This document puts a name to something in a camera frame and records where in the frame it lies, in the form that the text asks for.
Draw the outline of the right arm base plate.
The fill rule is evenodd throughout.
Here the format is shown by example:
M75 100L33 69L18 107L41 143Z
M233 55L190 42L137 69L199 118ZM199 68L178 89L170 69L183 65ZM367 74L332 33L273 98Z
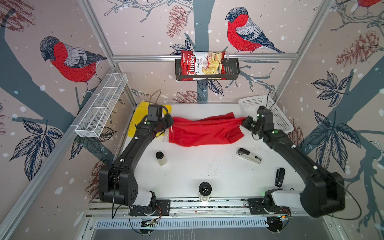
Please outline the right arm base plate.
M272 200L262 198L248 199L246 206L250 209L251 215L290 215L291 209L279 207Z

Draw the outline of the red shorts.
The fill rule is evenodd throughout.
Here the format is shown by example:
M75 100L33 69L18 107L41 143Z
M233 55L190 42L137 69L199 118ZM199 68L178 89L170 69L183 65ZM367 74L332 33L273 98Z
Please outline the red shorts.
M243 120L233 113L196 121L175 117L169 142L182 147L233 144L244 137L240 129Z

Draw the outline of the white plastic basket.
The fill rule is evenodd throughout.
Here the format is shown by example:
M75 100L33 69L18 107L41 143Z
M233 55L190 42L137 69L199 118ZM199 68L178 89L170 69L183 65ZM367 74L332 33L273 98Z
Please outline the white plastic basket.
M257 110L260 106L268 107L273 113L273 121L275 128L284 131L286 134L291 133L294 130L292 123L288 120L282 110L275 105L272 98L267 96L252 96L240 99L238 101L242 111L247 116L253 118L257 117Z

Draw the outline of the yellow shorts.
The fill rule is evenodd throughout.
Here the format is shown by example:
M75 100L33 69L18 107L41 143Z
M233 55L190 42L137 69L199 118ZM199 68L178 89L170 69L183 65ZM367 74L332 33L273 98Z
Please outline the yellow shorts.
M131 119L129 129L127 136L128 137L135 137L137 135L141 136L143 135L144 137L151 136L153 138L157 138L160 135L155 135L150 131L150 124L151 122L147 121L147 115L148 115L148 107L149 105L158 105L158 104L152 104L149 102L141 102L139 106L135 109L133 117ZM171 114L171 106L170 105L165 105L163 106L163 116L164 117L166 114Z

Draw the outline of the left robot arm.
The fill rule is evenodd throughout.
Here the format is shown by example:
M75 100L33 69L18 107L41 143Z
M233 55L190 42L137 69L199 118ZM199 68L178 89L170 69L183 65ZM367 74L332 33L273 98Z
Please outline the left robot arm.
M130 143L119 157L99 171L99 198L102 202L123 206L140 206L155 210L156 194L139 188L135 169L148 145L158 133L165 132L174 124L170 114L148 121L146 117L136 126Z

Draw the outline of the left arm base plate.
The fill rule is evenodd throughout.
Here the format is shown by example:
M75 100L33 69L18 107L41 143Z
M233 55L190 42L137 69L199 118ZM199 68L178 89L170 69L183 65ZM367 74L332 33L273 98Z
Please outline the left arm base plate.
M130 217L160 217L169 216L171 200L156 200L149 206L132 206L129 211Z

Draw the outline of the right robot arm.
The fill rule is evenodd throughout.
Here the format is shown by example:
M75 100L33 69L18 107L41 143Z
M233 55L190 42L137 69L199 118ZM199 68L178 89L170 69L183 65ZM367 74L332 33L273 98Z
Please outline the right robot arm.
M267 211L272 207L289 207L302 209L309 216L318 218L345 209L346 191L340 174L330 173L316 164L293 144L285 132L274 129L270 120L259 118L254 121L252 117L247 117L242 126L258 135L270 149L283 157L305 184L302 192L282 189L266 191L264 204Z

